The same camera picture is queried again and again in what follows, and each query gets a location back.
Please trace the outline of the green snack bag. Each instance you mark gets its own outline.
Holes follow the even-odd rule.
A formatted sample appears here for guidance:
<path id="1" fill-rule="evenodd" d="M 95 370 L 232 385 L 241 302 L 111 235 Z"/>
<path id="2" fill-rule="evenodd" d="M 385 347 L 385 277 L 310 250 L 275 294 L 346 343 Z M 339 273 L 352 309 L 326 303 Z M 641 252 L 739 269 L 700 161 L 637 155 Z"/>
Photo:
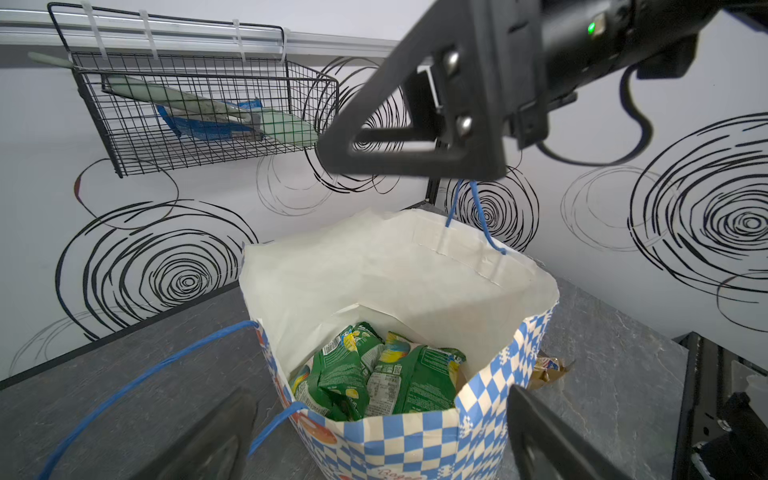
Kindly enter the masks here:
<path id="1" fill-rule="evenodd" d="M 345 327 L 290 380 L 294 398 L 334 421 L 432 412 L 452 407 L 465 354 L 390 331 L 381 337 L 365 321 Z"/>

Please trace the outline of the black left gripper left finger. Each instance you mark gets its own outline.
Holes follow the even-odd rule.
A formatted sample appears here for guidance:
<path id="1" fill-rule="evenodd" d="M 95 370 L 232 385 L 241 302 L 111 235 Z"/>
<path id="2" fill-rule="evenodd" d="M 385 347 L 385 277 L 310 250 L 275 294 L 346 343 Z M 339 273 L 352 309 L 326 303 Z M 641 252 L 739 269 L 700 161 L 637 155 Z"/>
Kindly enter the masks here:
<path id="1" fill-rule="evenodd" d="M 133 477 L 240 479 L 257 414 L 252 392 L 236 389 Z"/>

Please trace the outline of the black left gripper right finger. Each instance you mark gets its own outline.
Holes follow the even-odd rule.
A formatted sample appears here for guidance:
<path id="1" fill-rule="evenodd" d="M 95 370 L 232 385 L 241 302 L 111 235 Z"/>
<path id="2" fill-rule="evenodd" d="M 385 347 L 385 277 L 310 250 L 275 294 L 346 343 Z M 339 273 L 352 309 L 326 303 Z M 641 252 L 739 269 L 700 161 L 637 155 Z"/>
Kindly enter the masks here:
<path id="1" fill-rule="evenodd" d="M 507 396 L 508 438 L 522 479 L 626 479 L 628 476 L 529 391 Z"/>

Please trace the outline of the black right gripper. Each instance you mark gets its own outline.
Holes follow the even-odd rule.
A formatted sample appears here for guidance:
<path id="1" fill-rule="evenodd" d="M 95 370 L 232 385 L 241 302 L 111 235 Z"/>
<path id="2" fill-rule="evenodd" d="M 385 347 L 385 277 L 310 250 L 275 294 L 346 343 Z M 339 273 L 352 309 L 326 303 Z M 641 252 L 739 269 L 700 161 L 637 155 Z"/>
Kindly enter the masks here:
<path id="1" fill-rule="evenodd" d="M 504 129 L 520 149 L 549 134 L 548 111 L 622 69 L 683 77 L 717 1 L 472 1 L 480 58 L 501 89 Z"/>

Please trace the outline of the red gold snack bag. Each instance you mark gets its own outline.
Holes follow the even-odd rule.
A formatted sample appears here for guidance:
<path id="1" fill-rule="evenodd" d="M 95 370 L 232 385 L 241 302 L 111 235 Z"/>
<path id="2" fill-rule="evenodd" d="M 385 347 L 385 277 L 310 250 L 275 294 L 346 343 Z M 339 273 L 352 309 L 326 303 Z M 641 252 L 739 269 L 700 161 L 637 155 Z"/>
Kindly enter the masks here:
<path id="1" fill-rule="evenodd" d="M 527 389 L 537 390 L 558 381 L 572 370 L 574 364 L 575 362 L 567 364 L 557 357 L 540 352 L 536 358 Z"/>

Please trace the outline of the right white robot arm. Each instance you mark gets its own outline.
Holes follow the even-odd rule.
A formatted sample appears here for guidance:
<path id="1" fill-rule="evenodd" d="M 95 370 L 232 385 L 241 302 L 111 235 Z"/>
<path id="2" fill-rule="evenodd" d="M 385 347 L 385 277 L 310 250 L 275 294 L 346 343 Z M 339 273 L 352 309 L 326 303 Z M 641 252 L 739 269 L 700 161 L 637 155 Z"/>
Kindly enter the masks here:
<path id="1" fill-rule="evenodd" d="M 543 148 L 551 111 L 614 72 L 676 79 L 719 12 L 765 31 L 763 1 L 437 1 L 336 115 L 334 174 L 491 181 L 502 139 Z"/>

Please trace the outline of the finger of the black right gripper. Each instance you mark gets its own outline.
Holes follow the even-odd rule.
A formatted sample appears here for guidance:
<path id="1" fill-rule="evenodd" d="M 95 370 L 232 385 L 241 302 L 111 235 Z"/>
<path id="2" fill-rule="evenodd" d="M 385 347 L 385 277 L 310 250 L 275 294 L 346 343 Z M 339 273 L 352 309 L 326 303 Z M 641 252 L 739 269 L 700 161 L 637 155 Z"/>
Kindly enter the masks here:
<path id="1" fill-rule="evenodd" d="M 506 173 L 491 1 L 436 1 L 320 136 L 325 170 L 491 181 Z"/>

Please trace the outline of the blue checkered paper bag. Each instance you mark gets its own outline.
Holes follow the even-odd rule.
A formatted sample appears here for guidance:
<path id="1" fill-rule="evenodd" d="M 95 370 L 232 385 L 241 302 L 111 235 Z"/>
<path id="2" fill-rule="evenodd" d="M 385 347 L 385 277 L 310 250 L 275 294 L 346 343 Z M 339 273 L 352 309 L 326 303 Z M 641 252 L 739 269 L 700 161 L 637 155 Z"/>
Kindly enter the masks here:
<path id="1" fill-rule="evenodd" d="M 492 479 L 508 441 L 507 398 L 526 387 L 559 300 L 555 279 L 473 228 L 419 209 L 360 212 L 321 230 L 249 246 L 239 278 L 290 421 L 329 479 Z M 288 377 L 312 351 L 341 348 L 340 329 L 369 319 L 397 331 L 374 376 L 374 411 L 333 421 Z M 467 355 L 443 407 L 395 404 L 417 346 Z"/>

